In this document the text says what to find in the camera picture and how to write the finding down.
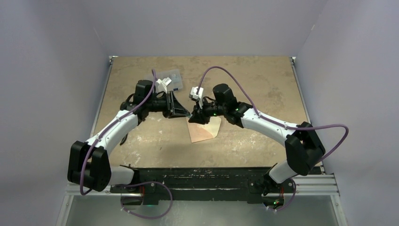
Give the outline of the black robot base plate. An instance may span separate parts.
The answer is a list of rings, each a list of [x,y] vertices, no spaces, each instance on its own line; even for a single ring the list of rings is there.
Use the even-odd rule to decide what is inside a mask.
[[[144,205],[159,201],[242,201],[282,205],[293,182],[265,179],[270,167],[135,168],[128,185],[111,185],[108,194],[138,196]]]

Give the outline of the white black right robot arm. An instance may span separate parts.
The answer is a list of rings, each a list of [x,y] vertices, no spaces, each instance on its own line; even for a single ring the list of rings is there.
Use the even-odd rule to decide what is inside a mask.
[[[196,103],[188,120],[190,123],[205,125],[211,117],[223,116],[232,125],[259,132],[284,146],[286,160],[267,172],[264,179],[267,190],[275,192],[285,180],[296,175],[308,175],[325,154],[326,150],[311,124],[303,122],[297,125],[256,112],[254,106],[237,101],[232,89],[224,83],[213,88],[215,99],[211,102],[204,99],[203,91],[199,87],[190,91],[189,97]]]

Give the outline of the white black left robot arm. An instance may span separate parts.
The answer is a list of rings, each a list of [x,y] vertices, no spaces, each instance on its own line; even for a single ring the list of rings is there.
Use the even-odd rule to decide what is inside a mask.
[[[165,118],[190,116],[173,91],[156,91],[157,85],[158,82],[140,80],[107,126],[87,141],[72,144],[67,170],[69,182],[98,192],[112,185],[122,185],[130,193],[140,188],[140,179],[134,176],[133,169],[111,166],[110,153],[150,112],[160,112]]]

